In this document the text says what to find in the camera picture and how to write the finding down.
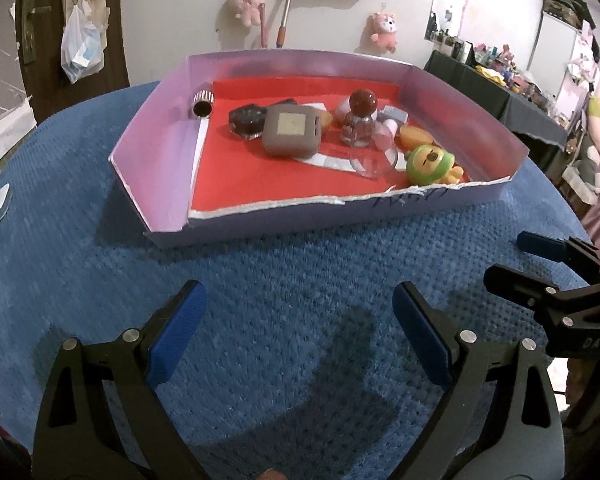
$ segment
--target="round table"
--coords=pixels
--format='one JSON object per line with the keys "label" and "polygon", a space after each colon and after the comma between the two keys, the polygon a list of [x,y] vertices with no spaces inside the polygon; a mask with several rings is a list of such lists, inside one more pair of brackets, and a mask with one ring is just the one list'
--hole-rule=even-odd
{"label": "round table", "polygon": [[184,282],[209,308],[173,379],[157,390],[213,478],[386,478],[442,392],[392,313],[394,286],[480,338],[544,344],[532,313],[489,295],[501,263],[563,288],[567,267],[520,253],[516,235],[586,238],[527,160],[499,202],[281,237],[159,250],[107,157],[154,85],[45,121],[0,176],[0,423],[32,448],[46,378],[67,337],[85,344],[142,326]]}

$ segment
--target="metal bolt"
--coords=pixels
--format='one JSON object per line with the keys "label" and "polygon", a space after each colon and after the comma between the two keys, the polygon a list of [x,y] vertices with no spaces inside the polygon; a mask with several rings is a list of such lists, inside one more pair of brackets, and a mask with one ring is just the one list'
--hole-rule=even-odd
{"label": "metal bolt", "polygon": [[138,339],[140,339],[140,333],[135,328],[130,328],[123,333],[122,339],[124,339],[127,343],[133,343],[134,341],[138,341]]}
{"label": "metal bolt", "polygon": [[462,330],[460,333],[460,339],[462,339],[462,341],[465,343],[475,343],[478,341],[478,336],[471,332],[471,330]]}
{"label": "metal bolt", "polygon": [[536,345],[536,342],[533,339],[529,338],[522,340],[522,346],[531,352],[533,352],[538,347],[538,345]]}
{"label": "metal bolt", "polygon": [[73,350],[77,346],[78,340],[75,337],[70,337],[69,339],[65,340],[64,343],[62,343],[62,348],[65,350]]}

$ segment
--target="gray and white plush toy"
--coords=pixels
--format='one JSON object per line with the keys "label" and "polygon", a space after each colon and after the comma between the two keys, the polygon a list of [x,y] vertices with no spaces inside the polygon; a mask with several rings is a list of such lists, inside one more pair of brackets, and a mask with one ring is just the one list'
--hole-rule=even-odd
{"label": "gray and white plush toy", "polygon": [[589,134],[582,137],[580,153],[576,162],[573,163],[573,169],[578,172],[580,178],[592,192],[600,194],[600,153],[593,144]]}

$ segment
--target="red paper lining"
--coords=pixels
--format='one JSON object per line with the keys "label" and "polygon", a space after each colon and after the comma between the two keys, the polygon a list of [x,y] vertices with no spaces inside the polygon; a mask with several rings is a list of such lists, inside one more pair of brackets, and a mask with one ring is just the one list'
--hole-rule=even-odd
{"label": "red paper lining", "polygon": [[[406,187],[404,173],[392,171],[378,180],[356,173],[316,168],[295,160],[267,155],[262,140],[242,140],[229,131],[231,110],[247,104],[269,106],[294,98],[299,104],[323,103],[333,111],[358,89],[371,90],[379,109],[397,101],[399,87],[373,81],[327,77],[244,78],[216,81],[210,118],[191,207],[196,211],[249,203],[310,198],[347,197],[382,193],[391,186]],[[320,153],[349,158],[332,126],[323,132]]]}

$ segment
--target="cardboard box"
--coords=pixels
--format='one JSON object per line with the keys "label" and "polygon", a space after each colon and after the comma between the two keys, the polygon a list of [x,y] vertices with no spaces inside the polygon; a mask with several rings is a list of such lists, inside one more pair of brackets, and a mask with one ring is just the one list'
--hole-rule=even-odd
{"label": "cardboard box", "polygon": [[[208,121],[190,118],[193,96],[215,80],[337,76],[400,86],[398,105],[456,155],[472,182],[361,196],[190,210]],[[492,202],[528,149],[469,98],[423,70],[394,60],[336,52],[253,50],[191,56],[142,104],[109,160],[160,247],[298,232]]]}

